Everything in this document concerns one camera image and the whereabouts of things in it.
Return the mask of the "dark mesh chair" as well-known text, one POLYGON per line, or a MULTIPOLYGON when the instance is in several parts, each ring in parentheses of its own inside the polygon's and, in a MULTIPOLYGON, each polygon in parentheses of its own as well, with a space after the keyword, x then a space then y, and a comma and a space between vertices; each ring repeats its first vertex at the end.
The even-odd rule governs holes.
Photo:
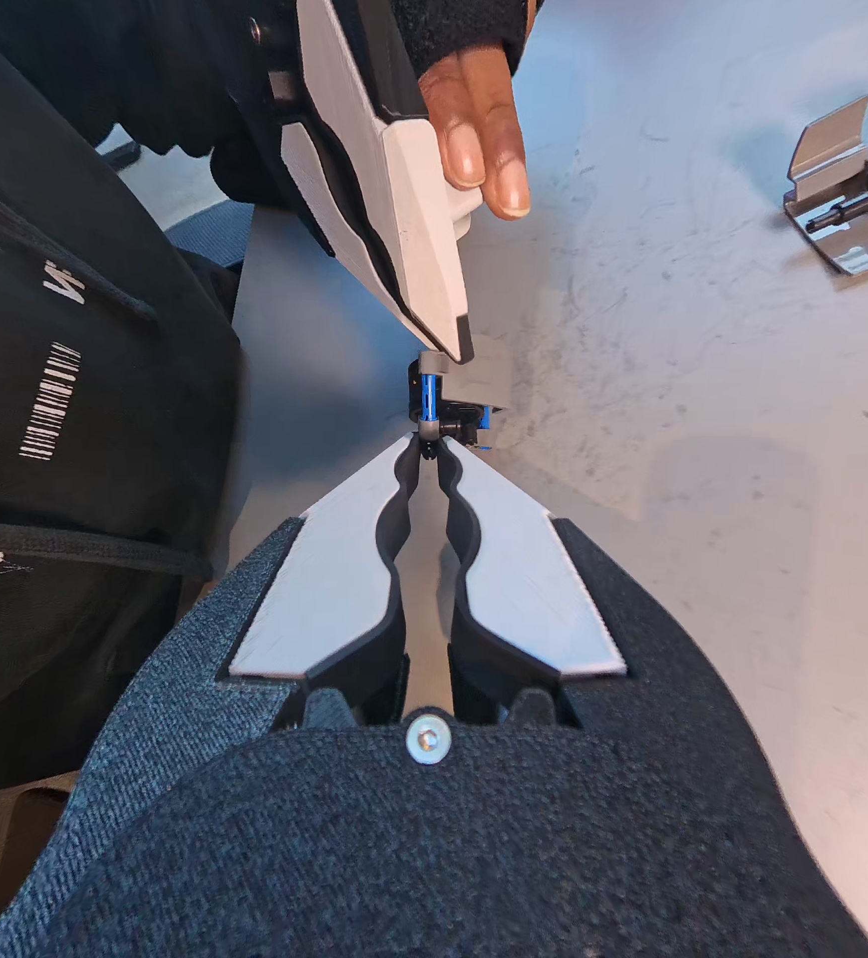
POLYGON ((178 148, 161 155, 119 126, 96 151, 174 246, 228 268, 244 260, 255 208, 223 194, 209 156, 193 158, 178 148))

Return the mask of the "person's black hoodie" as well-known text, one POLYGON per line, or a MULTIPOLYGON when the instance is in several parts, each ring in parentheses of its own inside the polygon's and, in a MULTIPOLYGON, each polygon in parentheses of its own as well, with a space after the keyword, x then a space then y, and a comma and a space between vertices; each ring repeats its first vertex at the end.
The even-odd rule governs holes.
POLYGON ((210 553, 239 343, 68 121, 96 21, 0 2, 0 789, 78 769, 210 553))

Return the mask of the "grey desk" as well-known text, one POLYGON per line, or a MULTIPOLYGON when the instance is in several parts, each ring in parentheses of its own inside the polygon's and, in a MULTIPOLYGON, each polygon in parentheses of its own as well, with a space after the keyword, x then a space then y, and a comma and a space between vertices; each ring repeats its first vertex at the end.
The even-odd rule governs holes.
POLYGON ((513 89, 533 210, 463 243, 515 361, 485 459, 703 648, 868 931, 868 276, 782 211, 868 2, 547 2, 513 89))

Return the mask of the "person's left forearm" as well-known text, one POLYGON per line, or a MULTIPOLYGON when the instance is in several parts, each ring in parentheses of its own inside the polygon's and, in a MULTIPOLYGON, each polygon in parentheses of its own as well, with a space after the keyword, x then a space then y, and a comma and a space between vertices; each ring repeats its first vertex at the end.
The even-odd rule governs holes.
POLYGON ((261 54, 294 50, 295 2, 0 2, 0 54, 91 146, 114 126, 155 153, 212 156, 237 202, 290 210, 253 121, 261 54))

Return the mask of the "person's left hand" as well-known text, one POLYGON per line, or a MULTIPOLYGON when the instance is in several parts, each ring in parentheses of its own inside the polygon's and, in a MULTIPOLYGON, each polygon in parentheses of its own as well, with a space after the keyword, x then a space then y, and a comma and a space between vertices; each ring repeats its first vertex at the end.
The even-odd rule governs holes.
POLYGON ((488 208, 512 222, 532 206, 512 74, 499 42, 449 54, 419 78, 446 180, 479 189, 488 208))

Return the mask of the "black wheel brick assembly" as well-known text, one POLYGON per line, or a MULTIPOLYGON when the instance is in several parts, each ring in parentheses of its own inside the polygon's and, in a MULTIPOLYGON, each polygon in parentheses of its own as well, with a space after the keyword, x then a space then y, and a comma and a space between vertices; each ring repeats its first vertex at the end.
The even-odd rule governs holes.
MULTIPOLYGON (((440 439, 452 438, 459 444, 472 448, 474 441, 474 430, 481 418, 484 407, 479 405, 467 405, 464 403, 439 401, 440 398, 440 378, 438 378, 437 400, 439 420, 433 423, 422 423, 420 419, 420 377, 418 371, 419 359, 414 360, 408 368, 408 414, 411 421, 416 425, 418 435, 421 440, 423 452, 426 456, 433 454, 433 447, 436 441, 440 439)), ((492 410, 491 425, 493 418, 507 410, 492 410)))

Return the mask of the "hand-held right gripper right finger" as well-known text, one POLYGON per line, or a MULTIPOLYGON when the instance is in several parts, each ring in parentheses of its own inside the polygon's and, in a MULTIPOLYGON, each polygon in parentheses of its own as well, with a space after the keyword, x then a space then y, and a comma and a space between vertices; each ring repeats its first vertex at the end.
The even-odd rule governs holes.
POLYGON ((624 677, 627 665, 550 511, 452 438, 438 444, 460 569, 448 660, 456 718, 499 722, 523 691, 624 677))

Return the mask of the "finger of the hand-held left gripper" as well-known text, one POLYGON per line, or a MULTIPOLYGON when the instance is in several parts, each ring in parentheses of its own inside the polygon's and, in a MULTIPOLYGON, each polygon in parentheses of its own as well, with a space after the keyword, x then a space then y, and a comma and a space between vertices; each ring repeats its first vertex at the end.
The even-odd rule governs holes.
POLYGON ((430 349, 459 364, 473 355, 458 241, 470 226, 475 191, 444 179, 426 119, 388 124, 368 104, 352 54, 328 1, 300 1, 303 59, 326 66, 313 80, 309 134, 345 220, 368 247, 384 287, 430 349))
POLYGON ((330 243, 335 259, 406 328, 416 331, 414 322, 396 305, 391 293, 381 282, 369 257, 368 247, 337 206, 315 144, 301 123, 284 126, 282 158, 320 231, 330 243))

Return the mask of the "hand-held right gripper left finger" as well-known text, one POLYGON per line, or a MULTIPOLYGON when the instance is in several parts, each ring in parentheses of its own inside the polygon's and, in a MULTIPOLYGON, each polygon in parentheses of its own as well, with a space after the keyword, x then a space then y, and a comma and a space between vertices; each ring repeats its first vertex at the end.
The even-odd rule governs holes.
POLYGON ((395 558, 411 532, 419 440, 407 434, 308 508, 237 637, 231 687, 288 687, 286 718, 338 690, 368 725, 398 722, 409 672, 395 558))

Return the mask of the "grey brick panel assembly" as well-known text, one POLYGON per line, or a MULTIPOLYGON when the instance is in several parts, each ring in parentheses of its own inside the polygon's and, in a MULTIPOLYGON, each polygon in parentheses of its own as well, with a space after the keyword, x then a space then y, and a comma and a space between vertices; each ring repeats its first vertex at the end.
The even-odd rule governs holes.
POLYGON ((868 272, 868 145, 862 127, 868 97, 807 125, 790 160, 787 217, 831 268, 868 272))

